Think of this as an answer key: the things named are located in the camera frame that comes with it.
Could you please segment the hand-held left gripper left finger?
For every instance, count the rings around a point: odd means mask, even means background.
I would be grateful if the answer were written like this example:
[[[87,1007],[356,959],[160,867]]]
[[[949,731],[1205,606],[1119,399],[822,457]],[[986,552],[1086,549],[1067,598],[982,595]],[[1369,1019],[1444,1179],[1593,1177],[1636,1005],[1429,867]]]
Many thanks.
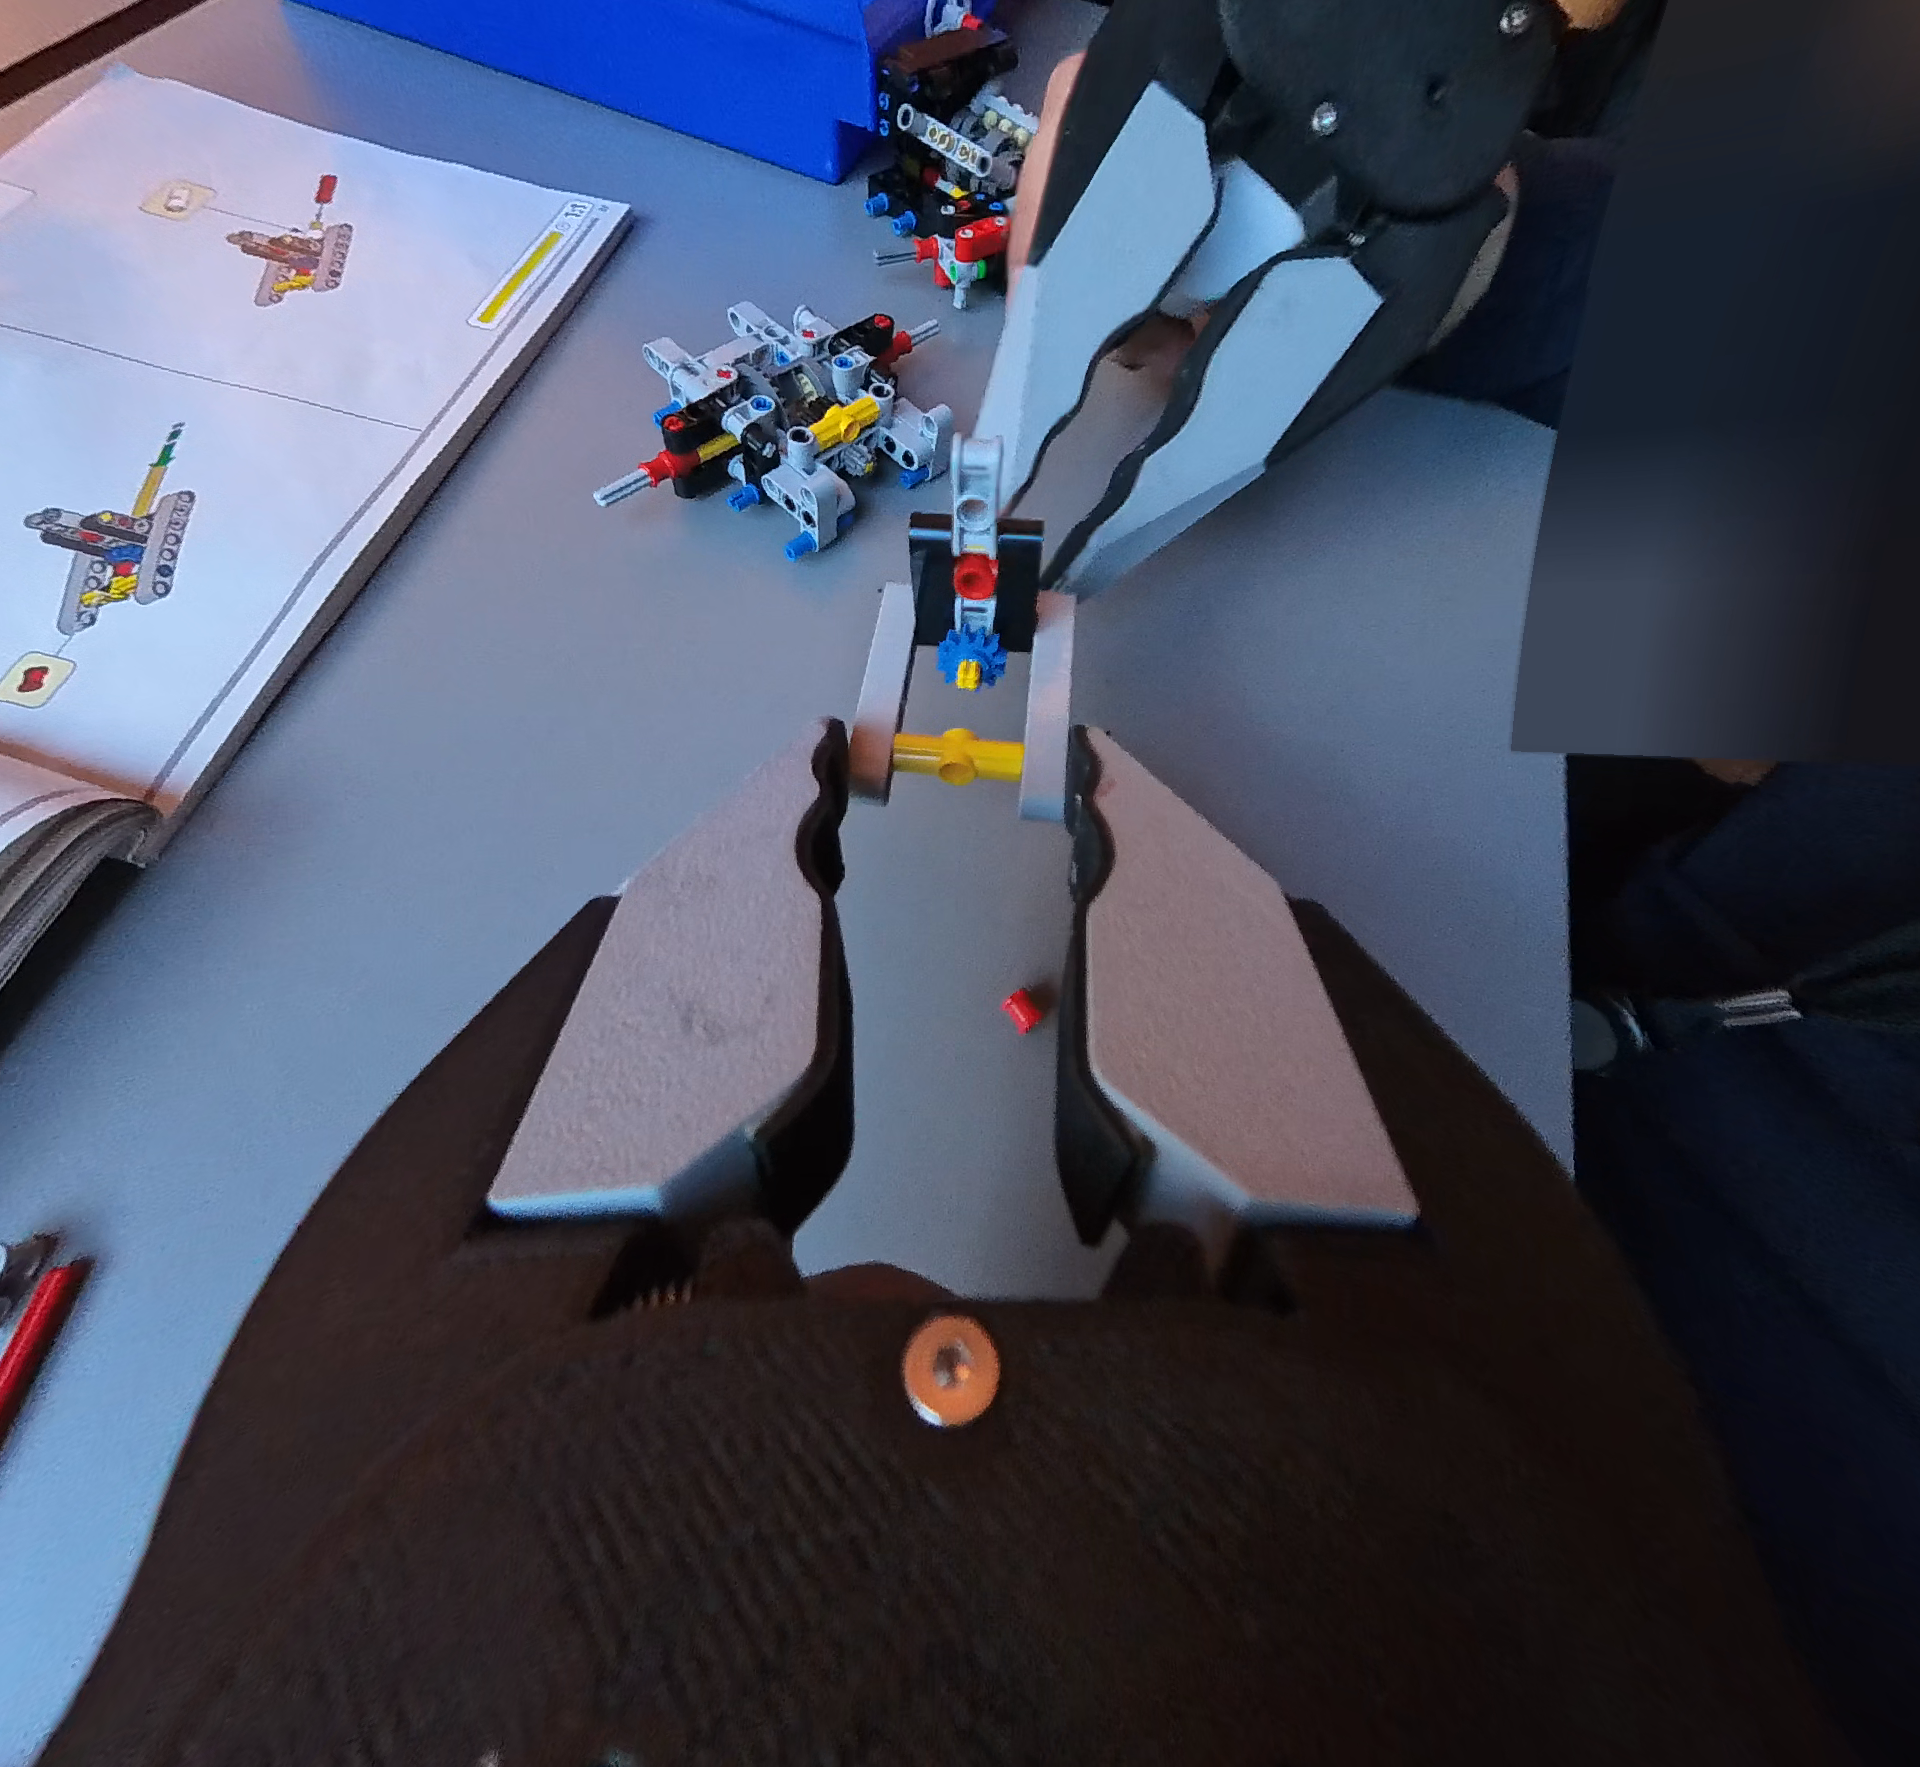
[[[492,1179],[514,1220],[758,1214],[794,1234],[852,1154],[835,891],[849,743],[812,723],[621,891]]]

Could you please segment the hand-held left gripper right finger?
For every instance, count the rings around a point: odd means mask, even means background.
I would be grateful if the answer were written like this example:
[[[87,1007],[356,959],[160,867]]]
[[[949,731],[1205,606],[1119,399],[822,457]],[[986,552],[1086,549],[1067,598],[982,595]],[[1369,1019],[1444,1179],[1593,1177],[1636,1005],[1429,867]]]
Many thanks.
[[[1414,1225],[1279,884],[1097,728],[1071,733],[1069,833],[1055,1153],[1079,1240]]]

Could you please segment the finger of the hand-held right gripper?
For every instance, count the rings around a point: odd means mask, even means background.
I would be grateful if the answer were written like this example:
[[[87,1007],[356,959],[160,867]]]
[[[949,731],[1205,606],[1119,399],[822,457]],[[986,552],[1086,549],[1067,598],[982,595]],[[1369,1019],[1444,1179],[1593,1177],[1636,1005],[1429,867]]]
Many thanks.
[[[1226,63],[1218,0],[1115,0],[1086,54],[975,426],[1001,441],[1007,510],[1218,207],[1203,122]]]
[[[1103,591],[1396,379],[1487,292],[1505,240],[1501,171],[1445,216],[1245,274],[1189,346],[1154,430],[1049,561],[1047,588]]]

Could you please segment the grey frame toy brick model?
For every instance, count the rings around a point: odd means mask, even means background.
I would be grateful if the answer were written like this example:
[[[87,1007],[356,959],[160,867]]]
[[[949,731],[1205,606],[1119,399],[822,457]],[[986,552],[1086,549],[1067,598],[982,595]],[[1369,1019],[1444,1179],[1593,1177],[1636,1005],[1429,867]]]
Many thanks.
[[[911,577],[881,592],[849,728],[857,799],[885,803],[905,772],[957,786],[1000,777],[1018,783],[1023,818],[1067,818],[1075,603],[1040,587],[1042,525],[1008,515],[1001,473],[997,437],[959,437],[951,512],[920,512],[909,522]],[[942,682],[967,697],[991,690],[1015,657],[1026,657],[1021,742],[987,743],[961,728],[905,734],[922,651],[933,653]]]

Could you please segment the person's right hand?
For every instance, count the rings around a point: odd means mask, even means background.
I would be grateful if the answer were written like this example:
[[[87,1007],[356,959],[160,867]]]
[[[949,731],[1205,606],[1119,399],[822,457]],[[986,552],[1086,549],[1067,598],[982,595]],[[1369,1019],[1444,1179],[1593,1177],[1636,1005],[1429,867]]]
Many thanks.
[[[1021,193],[1015,206],[1010,242],[1007,251],[1008,293],[1018,292],[1026,263],[1032,258],[1032,236],[1036,230],[1042,195],[1051,189],[1053,162],[1058,151],[1067,108],[1078,73],[1087,54],[1078,50],[1063,57],[1053,69],[1038,115],[1034,140],[1026,151],[1021,171]],[[1111,360],[1127,371],[1153,373],[1171,379],[1180,360],[1198,335],[1201,316],[1164,316],[1154,314],[1142,325],[1133,330],[1121,345]]]

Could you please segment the grey black toy brick model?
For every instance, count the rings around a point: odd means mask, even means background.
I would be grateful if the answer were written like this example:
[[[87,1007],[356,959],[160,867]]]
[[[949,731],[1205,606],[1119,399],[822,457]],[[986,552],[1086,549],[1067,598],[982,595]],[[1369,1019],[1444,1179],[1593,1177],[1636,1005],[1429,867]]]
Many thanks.
[[[899,390],[900,362],[940,333],[872,314],[837,328],[809,306],[783,325],[756,303],[732,307],[733,337],[705,354],[676,341],[643,346],[671,403],[656,416],[660,454],[595,492],[614,506],[648,488],[696,499],[732,483],[730,506],[772,504],[797,522],[785,555],[822,552],[852,527],[852,484],[888,464],[905,488],[940,477],[954,411]]]

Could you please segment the person's leg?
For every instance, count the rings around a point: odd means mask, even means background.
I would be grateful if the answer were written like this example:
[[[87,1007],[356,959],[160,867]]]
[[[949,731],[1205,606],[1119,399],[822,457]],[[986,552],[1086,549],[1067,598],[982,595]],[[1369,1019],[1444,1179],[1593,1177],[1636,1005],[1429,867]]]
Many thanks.
[[[1575,1164],[1865,1764],[1918,1759],[1918,777],[1568,760]]]

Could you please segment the instruction booklet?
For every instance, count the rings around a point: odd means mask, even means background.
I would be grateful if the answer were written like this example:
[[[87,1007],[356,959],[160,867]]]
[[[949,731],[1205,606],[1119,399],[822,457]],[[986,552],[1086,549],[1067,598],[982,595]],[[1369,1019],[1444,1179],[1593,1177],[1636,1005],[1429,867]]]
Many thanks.
[[[632,211],[122,65],[3,195],[10,977],[164,848]]]

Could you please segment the red toy brick axle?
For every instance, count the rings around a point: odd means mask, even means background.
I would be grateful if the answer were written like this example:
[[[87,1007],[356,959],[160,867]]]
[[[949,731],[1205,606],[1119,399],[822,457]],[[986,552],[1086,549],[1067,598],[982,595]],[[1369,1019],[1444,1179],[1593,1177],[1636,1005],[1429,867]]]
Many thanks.
[[[3,1444],[9,1441],[13,1424],[54,1353],[90,1273],[90,1257],[62,1262],[45,1270],[26,1295],[3,1353]]]

